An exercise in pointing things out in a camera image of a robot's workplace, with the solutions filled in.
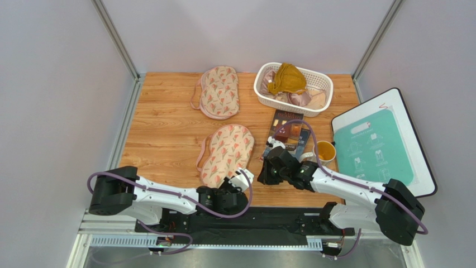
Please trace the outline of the floral mesh laundry bag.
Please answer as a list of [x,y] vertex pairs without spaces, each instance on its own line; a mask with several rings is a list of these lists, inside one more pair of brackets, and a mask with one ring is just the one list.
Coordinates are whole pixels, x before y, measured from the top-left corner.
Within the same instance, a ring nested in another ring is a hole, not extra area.
[[242,125],[225,125],[207,136],[196,161],[203,185],[219,188],[226,177],[246,169],[253,153],[255,139]]

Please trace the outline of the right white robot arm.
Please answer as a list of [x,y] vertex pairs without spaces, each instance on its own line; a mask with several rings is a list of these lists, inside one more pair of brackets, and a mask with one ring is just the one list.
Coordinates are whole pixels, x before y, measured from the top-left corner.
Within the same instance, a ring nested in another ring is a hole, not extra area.
[[350,205],[332,205],[327,219],[337,228],[381,231],[400,245],[410,246],[417,234],[427,234],[422,223],[425,208],[399,180],[387,183],[360,180],[340,174],[320,162],[298,161],[276,147],[264,157],[258,176],[263,184],[288,182],[299,190],[331,194]]

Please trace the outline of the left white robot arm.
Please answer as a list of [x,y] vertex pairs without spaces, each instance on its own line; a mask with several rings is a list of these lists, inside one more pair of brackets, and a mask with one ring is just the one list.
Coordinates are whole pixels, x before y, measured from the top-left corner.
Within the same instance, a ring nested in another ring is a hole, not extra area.
[[178,188],[159,184],[124,166],[97,172],[87,180],[92,194],[89,213],[97,216],[126,215],[153,226],[166,210],[185,215],[204,213],[216,218],[237,218],[250,207],[254,174],[239,168],[218,188]]

